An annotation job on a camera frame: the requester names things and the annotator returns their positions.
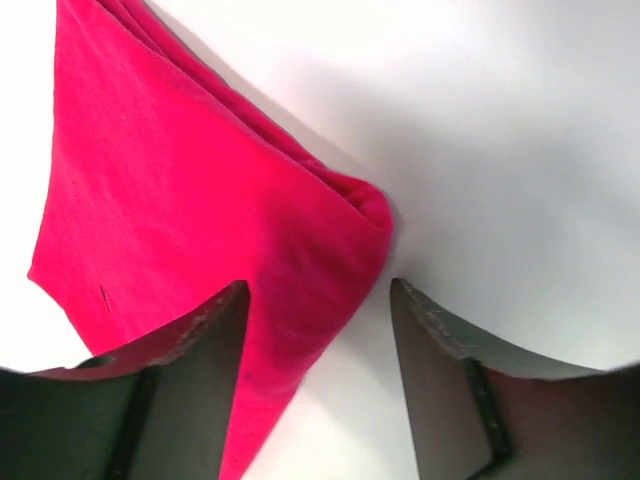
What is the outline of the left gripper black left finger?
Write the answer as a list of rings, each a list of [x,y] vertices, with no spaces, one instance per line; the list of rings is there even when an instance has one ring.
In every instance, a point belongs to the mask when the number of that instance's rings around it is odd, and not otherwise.
[[[1,373],[1,475],[11,480],[215,479],[249,289],[79,366]]]

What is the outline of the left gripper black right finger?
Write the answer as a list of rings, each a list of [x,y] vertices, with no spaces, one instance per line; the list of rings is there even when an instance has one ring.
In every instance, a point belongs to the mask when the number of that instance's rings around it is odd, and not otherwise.
[[[536,354],[390,287],[423,479],[635,479],[639,368],[598,371]]]

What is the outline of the crimson red t-shirt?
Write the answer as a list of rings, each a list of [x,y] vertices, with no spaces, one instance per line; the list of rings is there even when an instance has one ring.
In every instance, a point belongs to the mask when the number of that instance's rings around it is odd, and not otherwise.
[[[392,236],[380,190],[323,165],[143,2],[58,3],[52,167],[28,276],[95,354],[248,283],[222,478],[247,471]]]

